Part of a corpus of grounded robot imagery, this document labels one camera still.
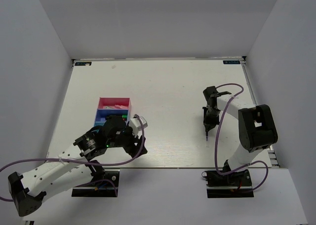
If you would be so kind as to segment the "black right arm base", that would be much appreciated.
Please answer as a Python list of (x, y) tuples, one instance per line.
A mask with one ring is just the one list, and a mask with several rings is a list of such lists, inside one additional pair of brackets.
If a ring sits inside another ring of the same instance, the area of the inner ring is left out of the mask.
[(207, 198), (253, 198), (252, 181), (248, 170), (221, 176), (217, 171), (204, 171)]

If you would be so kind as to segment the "green cap black highlighter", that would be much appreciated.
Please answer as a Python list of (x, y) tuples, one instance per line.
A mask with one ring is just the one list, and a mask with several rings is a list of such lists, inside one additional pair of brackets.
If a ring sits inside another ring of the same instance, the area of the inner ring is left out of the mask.
[(111, 118), (122, 118), (123, 120), (127, 120), (126, 114), (111, 114), (105, 117), (106, 120), (109, 120)]

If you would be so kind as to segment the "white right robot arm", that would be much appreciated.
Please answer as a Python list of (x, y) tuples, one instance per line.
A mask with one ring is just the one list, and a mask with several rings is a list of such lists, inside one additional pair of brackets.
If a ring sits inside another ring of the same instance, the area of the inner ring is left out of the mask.
[[(215, 170), (229, 185), (236, 184), (241, 179), (240, 172), (258, 163), (258, 161), (253, 161), (254, 158), (278, 140), (270, 107), (243, 102), (237, 98), (242, 92), (243, 88), (234, 95), (228, 91), (219, 92), (215, 86), (203, 90), (206, 100), (206, 106), (203, 107), (205, 136), (208, 138), (208, 132), (217, 128), (214, 147)], [(220, 171), (217, 154), (225, 114), (238, 120), (239, 146)]]

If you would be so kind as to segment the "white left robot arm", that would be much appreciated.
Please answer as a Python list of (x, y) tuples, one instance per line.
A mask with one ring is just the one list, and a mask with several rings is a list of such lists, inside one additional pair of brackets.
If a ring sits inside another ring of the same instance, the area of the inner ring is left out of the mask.
[(113, 177), (96, 157), (111, 148), (123, 148), (132, 160), (146, 154), (144, 133), (147, 126), (142, 116), (135, 115), (126, 121), (114, 115), (103, 125), (94, 126), (75, 139), (56, 158), (47, 158), (28, 172), (10, 174), (9, 192), (18, 216), (30, 215), (49, 198), (73, 187), (110, 187), (117, 195)]

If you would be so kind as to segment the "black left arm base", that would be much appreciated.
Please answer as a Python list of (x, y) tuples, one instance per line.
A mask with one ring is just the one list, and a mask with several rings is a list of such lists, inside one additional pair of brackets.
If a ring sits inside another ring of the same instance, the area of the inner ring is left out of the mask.
[(74, 187), (72, 197), (90, 197), (90, 198), (115, 198), (119, 192), (120, 170), (105, 171), (103, 180), (91, 183), (85, 186)]

